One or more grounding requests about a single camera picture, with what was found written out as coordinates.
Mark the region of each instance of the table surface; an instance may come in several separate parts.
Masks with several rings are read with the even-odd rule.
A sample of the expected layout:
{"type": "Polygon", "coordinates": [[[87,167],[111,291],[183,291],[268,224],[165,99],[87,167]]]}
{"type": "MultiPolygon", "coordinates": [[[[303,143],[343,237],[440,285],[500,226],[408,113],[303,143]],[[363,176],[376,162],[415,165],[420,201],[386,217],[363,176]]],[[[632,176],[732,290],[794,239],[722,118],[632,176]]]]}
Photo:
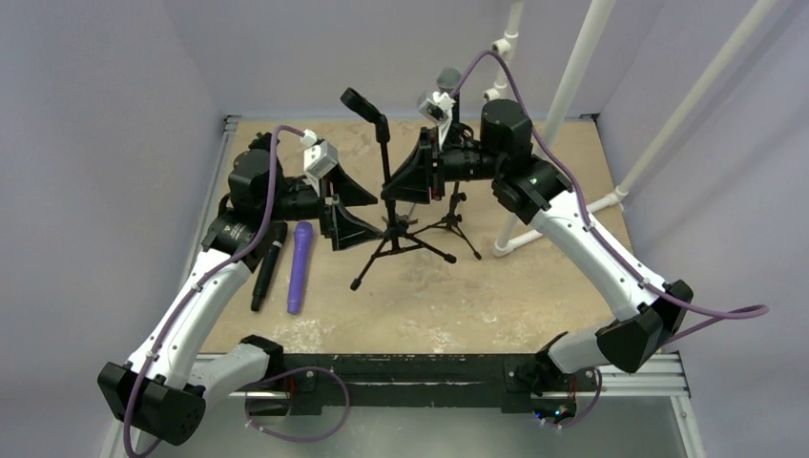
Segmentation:
{"type": "MultiPolygon", "coordinates": [[[[344,170],[375,195],[382,186],[382,160],[373,126],[362,121],[304,121],[290,123],[312,129],[340,151],[344,170]]],[[[231,159],[247,149],[256,132],[271,131],[272,122],[239,123],[231,159]]],[[[391,122],[391,168],[409,155],[424,122],[391,122]]],[[[477,125],[470,123],[477,132],[477,125]]],[[[613,187],[595,125],[572,121],[563,125],[554,145],[582,182],[587,201],[613,187]]],[[[281,135],[279,156],[288,176],[302,173],[300,143],[281,135]]],[[[231,163],[223,170],[228,174],[231,163]]],[[[217,200],[226,192],[218,190],[217,200]]],[[[476,260],[465,243],[442,230],[423,239],[455,255],[449,264],[426,250],[377,260],[354,292],[359,274],[378,242],[332,252],[327,239],[313,242],[308,283],[301,313],[286,313],[293,254],[287,238],[276,267],[271,292],[260,312],[250,311],[255,275],[248,280],[214,326],[204,352],[226,352],[240,339],[257,334],[297,353],[499,353],[534,352],[563,331],[602,323],[611,317],[604,300],[587,278],[549,240],[540,239],[497,259],[491,246],[507,212],[491,194],[487,181],[462,183],[468,199],[459,205],[461,227],[483,255],[476,260]]],[[[448,200],[416,207],[415,229],[437,221],[448,200]]],[[[408,205],[400,202],[399,213],[408,205]]],[[[382,228],[382,203],[349,209],[382,228]]],[[[629,247],[618,207],[602,210],[599,220],[629,247]]],[[[290,223],[290,233],[295,223],[290,223]]],[[[524,231],[518,224],[515,235],[524,231]]]]}

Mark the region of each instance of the white wall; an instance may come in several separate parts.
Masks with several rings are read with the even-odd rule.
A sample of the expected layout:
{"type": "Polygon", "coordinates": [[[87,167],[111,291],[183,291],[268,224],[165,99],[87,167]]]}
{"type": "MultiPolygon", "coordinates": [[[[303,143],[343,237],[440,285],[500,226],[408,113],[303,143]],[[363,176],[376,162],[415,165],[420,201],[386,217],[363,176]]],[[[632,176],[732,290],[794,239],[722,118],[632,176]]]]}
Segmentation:
{"type": "MultiPolygon", "coordinates": [[[[599,118],[620,180],[753,0],[669,0],[599,118]]],[[[639,257],[695,302],[772,312],[680,345],[711,457],[806,456],[809,8],[782,2],[625,201],[639,257]]]]}
{"type": "MultiPolygon", "coordinates": [[[[450,65],[465,68],[503,34],[509,0],[164,0],[214,99],[228,114],[354,115],[347,86],[389,115],[415,116],[416,98],[450,65]]],[[[528,0],[515,77],[529,109],[550,102],[590,0],[528,0]]],[[[571,115],[598,113],[632,64],[664,0],[621,0],[571,115]]],[[[469,79],[462,110],[480,115],[496,63],[469,79]]]]}
{"type": "Polygon", "coordinates": [[[220,117],[156,1],[0,7],[0,450],[88,457],[179,285],[220,117]]]}

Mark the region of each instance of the tripod leg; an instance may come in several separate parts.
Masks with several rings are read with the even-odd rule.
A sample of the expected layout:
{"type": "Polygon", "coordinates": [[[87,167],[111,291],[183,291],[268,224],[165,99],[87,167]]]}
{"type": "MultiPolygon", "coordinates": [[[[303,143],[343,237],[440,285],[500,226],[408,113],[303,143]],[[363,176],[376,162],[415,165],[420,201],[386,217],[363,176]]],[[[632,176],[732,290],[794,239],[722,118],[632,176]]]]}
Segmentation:
{"type": "Polygon", "coordinates": [[[450,264],[454,264],[455,261],[458,260],[457,258],[450,255],[449,253],[445,253],[445,252],[439,250],[438,248],[430,245],[429,243],[425,243],[425,242],[423,242],[423,241],[421,241],[419,239],[416,239],[415,237],[413,237],[412,234],[404,234],[404,235],[402,235],[402,237],[404,237],[405,239],[408,239],[408,240],[412,241],[413,243],[421,246],[422,248],[425,248],[425,249],[435,253],[436,255],[444,258],[444,260],[449,262],[450,264]]]}
{"type": "Polygon", "coordinates": [[[411,235],[411,236],[417,236],[417,235],[419,235],[419,234],[423,233],[424,231],[426,231],[427,229],[444,229],[443,227],[441,227],[441,224],[442,224],[442,222],[441,222],[441,221],[439,221],[439,222],[433,222],[433,223],[432,223],[432,224],[430,224],[429,226],[425,226],[425,227],[423,227],[423,228],[419,229],[419,230],[418,230],[418,231],[416,231],[416,232],[412,232],[412,233],[410,233],[410,235],[411,235]]]}
{"type": "Polygon", "coordinates": [[[460,237],[461,239],[463,239],[463,240],[464,240],[464,241],[467,243],[467,245],[469,245],[469,248],[471,248],[471,249],[472,249],[472,253],[475,255],[475,259],[476,259],[476,260],[481,260],[481,259],[483,258],[483,257],[480,255],[480,253],[478,253],[478,250],[476,250],[476,249],[475,249],[475,247],[472,245],[472,242],[471,242],[471,241],[469,241],[469,239],[467,239],[467,235],[466,235],[466,234],[464,234],[464,231],[462,231],[462,230],[461,230],[461,226],[457,226],[457,225],[456,225],[456,226],[453,226],[453,227],[452,227],[451,229],[449,229],[449,230],[450,230],[450,231],[452,231],[452,232],[455,232],[455,235],[456,235],[456,236],[458,236],[458,237],[460,237]]]}
{"type": "Polygon", "coordinates": [[[374,253],[371,255],[371,257],[368,259],[368,262],[365,263],[365,267],[363,267],[363,271],[360,272],[360,275],[356,279],[354,279],[354,281],[351,282],[351,291],[357,291],[358,289],[360,289],[360,284],[363,283],[363,277],[365,276],[366,273],[368,273],[368,269],[371,268],[371,264],[373,264],[374,261],[379,257],[379,254],[382,252],[382,249],[384,248],[384,245],[386,243],[387,243],[387,239],[383,239],[380,242],[380,244],[377,247],[376,251],[374,251],[374,253]]]}

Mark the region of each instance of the purple cable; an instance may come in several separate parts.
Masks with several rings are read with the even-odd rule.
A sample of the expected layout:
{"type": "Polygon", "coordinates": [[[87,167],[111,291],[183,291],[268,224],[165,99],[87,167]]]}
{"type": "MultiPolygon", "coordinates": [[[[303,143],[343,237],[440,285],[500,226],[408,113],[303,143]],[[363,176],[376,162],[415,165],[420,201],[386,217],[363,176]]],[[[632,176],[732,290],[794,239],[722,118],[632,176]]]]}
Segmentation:
{"type": "Polygon", "coordinates": [[[333,378],[334,380],[337,381],[338,385],[340,385],[340,388],[342,389],[342,395],[345,398],[345,409],[342,411],[342,416],[340,417],[340,420],[338,420],[336,425],[334,425],[331,429],[327,430],[323,434],[318,434],[317,436],[312,436],[312,437],[288,436],[286,434],[282,434],[280,432],[273,431],[271,429],[267,429],[267,428],[259,425],[258,423],[256,423],[256,421],[253,420],[253,417],[250,416],[250,411],[247,409],[247,402],[245,402],[244,403],[244,416],[247,417],[247,425],[245,425],[245,426],[249,425],[249,426],[257,429],[259,432],[263,432],[264,434],[267,434],[267,435],[270,435],[270,436],[273,436],[273,437],[277,437],[279,439],[283,439],[284,441],[299,442],[299,443],[301,443],[301,442],[304,442],[304,443],[306,443],[306,442],[318,442],[318,441],[320,441],[322,439],[325,439],[325,438],[331,436],[335,432],[337,432],[342,427],[342,425],[345,423],[345,420],[348,418],[348,412],[350,410],[350,407],[349,407],[349,402],[348,402],[348,386],[346,386],[345,382],[343,380],[341,380],[341,378],[338,377],[337,374],[335,374],[334,372],[332,372],[332,371],[330,371],[328,369],[324,369],[322,367],[317,367],[317,366],[313,366],[313,365],[308,366],[308,367],[298,367],[297,369],[288,370],[288,371],[286,371],[286,372],[284,372],[282,374],[270,377],[269,379],[262,380],[260,383],[275,382],[276,380],[280,380],[280,379],[282,379],[284,377],[289,377],[290,375],[300,374],[301,372],[307,372],[307,371],[310,371],[310,370],[315,371],[315,372],[322,372],[324,374],[328,374],[331,378],[333,378]]]}
{"type": "MultiPolygon", "coordinates": [[[[511,70],[508,68],[508,65],[506,65],[506,62],[503,60],[502,57],[500,57],[496,52],[489,50],[483,51],[480,54],[478,54],[478,56],[472,61],[472,63],[469,64],[467,69],[464,71],[463,76],[461,76],[461,81],[458,83],[458,86],[456,86],[455,89],[452,90],[450,96],[455,96],[455,94],[457,94],[461,90],[461,86],[463,86],[464,82],[467,81],[469,74],[472,72],[472,70],[475,68],[478,62],[480,62],[487,55],[494,57],[494,59],[497,60],[497,62],[500,64],[500,67],[503,68],[503,72],[506,74],[508,83],[511,86],[511,91],[514,93],[514,98],[517,100],[517,103],[520,104],[520,108],[523,109],[523,112],[526,115],[528,115],[528,109],[526,108],[526,104],[523,102],[523,97],[520,95],[520,91],[517,89],[517,85],[514,84],[514,77],[511,75],[511,70]]],[[[694,334],[696,331],[708,327],[711,324],[721,322],[722,320],[749,320],[751,318],[760,317],[761,315],[764,315],[765,313],[770,311],[770,307],[768,307],[763,303],[737,308],[735,310],[731,310],[730,312],[711,310],[680,300],[666,293],[665,291],[661,291],[657,287],[647,283],[643,275],[641,275],[640,272],[635,270],[634,266],[632,266],[631,263],[625,260],[624,257],[622,257],[617,250],[612,248],[612,245],[610,245],[610,243],[606,239],[604,239],[604,236],[601,235],[598,229],[595,228],[594,226],[591,226],[590,212],[587,210],[587,202],[584,200],[584,193],[582,192],[582,187],[578,179],[576,179],[576,177],[573,175],[570,169],[550,151],[550,148],[548,147],[547,144],[545,144],[545,141],[536,131],[535,127],[531,127],[531,132],[533,133],[533,136],[536,139],[537,143],[539,143],[539,147],[542,149],[542,151],[556,165],[556,167],[558,167],[570,179],[570,182],[573,184],[573,189],[575,190],[576,193],[576,201],[578,202],[579,205],[579,212],[581,213],[582,220],[584,220],[586,226],[589,226],[591,228],[589,232],[598,241],[598,243],[605,250],[607,250],[608,253],[610,253],[610,256],[612,256],[613,259],[615,259],[618,263],[620,263],[627,270],[627,272],[629,272],[630,275],[632,275],[638,281],[640,285],[642,285],[644,288],[648,289],[652,293],[656,294],[657,296],[665,299],[670,303],[673,303],[678,307],[692,311],[699,315],[711,317],[710,320],[696,324],[680,332],[679,334],[671,337],[667,341],[667,344],[670,344],[671,342],[674,342],[687,335],[694,334]]]]}
{"type": "MultiPolygon", "coordinates": [[[[250,240],[250,244],[248,244],[243,250],[237,252],[227,260],[224,260],[219,265],[211,269],[210,271],[206,272],[202,277],[199,278],[197,281],[197,285],[200,287],[204,287],[205,283],[208,282],[219,270],[221,270],[224,266],[232,263],[238,262],[248,253],[253,251],[254,248],[259,244],[261,239],[267,233],[267,229],[270,225],[270,216],[273,213],[273,200],[275,198],[275,189],[276,189],[276,157],[278,156],[277,147],[278,147],[278,135],[281,131],[290,132],[297,136],[303,136],[303,132],[295,129],[294,127],[289,127],[285,125],[279,125],[273,130],[272,133],[272,141],[270,143],[270,179],[267,186],[267,205],[264,208],[264,215],[261,219],[261,226],[259,227],[256,236],[250,240]]],[[[163,325],[160,332],[157,334],[155,338],[155,343],[152,344],[152,354],[156,354],[157,351],[162,347],[163,341],[166,339],[166,336],[169,334],[172,326],[174,325],[176,319],[185,309],[188,302],[191,298],[197,293],[195,288],[191,288],[185,293],[185,296],[182,297],[180,302],[177,304],[175,310],[169,315],[169,318],[166,320],[166,323],[163,325]]],[[[146,451],[143,453],[135,452],[135,449],[132,447],[132,432],[130,431],[132,427],[132,419],[135,415],[135,402],[137,400],[137,393],[140,392],[140,387],[143,385],[143,380],[146,378],[146,372],[149,370],[149,367],[152,366],[152,362],[154,361],[152,356],[147,356],[146,360],[143,363],[143,366],[140,368],[140,371],[137,373],[137,377],[135,378],[135,384],[132,387],[132,391],[130,391],[129,400],[127,401],[126,412],[124,413],[124,449],[126,450],[127,455],[130,458],[143,458],[148,456],[150,453],[155,451],[155,448],[160,443],[160,440],[155,440],[146,451]]]]}

